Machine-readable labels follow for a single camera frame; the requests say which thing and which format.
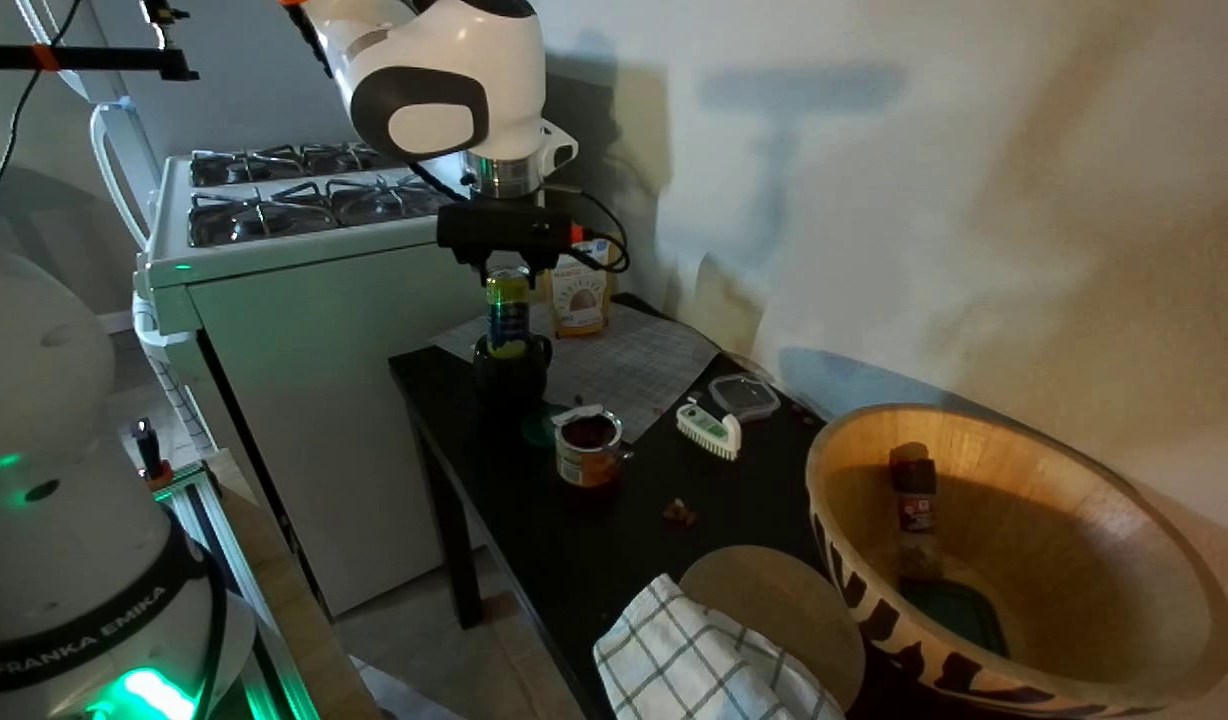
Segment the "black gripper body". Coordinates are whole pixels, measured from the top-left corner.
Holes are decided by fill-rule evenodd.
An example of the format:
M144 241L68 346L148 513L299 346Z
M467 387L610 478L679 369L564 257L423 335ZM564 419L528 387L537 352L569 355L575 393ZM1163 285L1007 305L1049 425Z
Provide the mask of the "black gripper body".
M487 271L494 253L517 253L532 271L545 271L581 241L585 228L549 206L443 202L438 213L438 242L478 271Z

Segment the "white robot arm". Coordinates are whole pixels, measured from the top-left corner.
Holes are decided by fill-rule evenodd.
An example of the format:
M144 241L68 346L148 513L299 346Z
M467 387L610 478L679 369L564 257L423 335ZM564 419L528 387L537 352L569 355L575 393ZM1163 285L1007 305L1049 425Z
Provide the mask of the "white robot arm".
M345 117L401 165L467 156L478 185L438 242L532 271L581 236L537 192L561 137L545 120L545 36L528 0L286 0ZM102 432L113 393L102 318L0 253L0 720L205 720L255 618Z

